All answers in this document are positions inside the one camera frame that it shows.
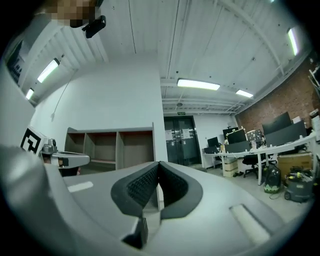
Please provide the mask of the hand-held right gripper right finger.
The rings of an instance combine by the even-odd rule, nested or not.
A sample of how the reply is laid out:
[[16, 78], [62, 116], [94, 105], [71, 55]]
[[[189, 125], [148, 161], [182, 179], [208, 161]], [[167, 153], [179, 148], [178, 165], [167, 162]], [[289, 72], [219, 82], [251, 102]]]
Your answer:
[[202, 198], [181, 218], [163, 219], [149, 242], [152, 256], [274, 256], [298, 229], [225, 178], [171, 163], [199, 182]]

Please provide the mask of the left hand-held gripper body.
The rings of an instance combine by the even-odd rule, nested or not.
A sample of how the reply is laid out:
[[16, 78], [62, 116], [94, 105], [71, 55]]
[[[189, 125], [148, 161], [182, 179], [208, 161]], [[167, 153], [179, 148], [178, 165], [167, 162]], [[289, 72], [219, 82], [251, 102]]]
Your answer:
[[37, 156], [41, 154], [52, 155], [58, 151], [55, 139], [43, 135], [32, 126], [26, 128], [20, 147]]

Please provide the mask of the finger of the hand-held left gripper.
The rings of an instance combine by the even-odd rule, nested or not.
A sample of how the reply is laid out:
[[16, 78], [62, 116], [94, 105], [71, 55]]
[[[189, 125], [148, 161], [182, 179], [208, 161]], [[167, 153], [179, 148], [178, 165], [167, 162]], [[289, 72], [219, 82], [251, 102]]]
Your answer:
[[60, 169], [73, 169], [90, 163], [90, 156], [84, 153], [58, 151], [50, 156], [50, 163]]

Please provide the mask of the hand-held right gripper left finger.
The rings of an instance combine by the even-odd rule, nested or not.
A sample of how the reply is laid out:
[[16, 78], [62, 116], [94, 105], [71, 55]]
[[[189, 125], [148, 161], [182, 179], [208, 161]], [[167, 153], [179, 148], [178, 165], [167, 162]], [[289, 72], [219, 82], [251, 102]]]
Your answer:
[[157, 231], [158, 165], [146, 162], [98, 174], [64, 178], [79, 206], [116, 239], [138, 249]]

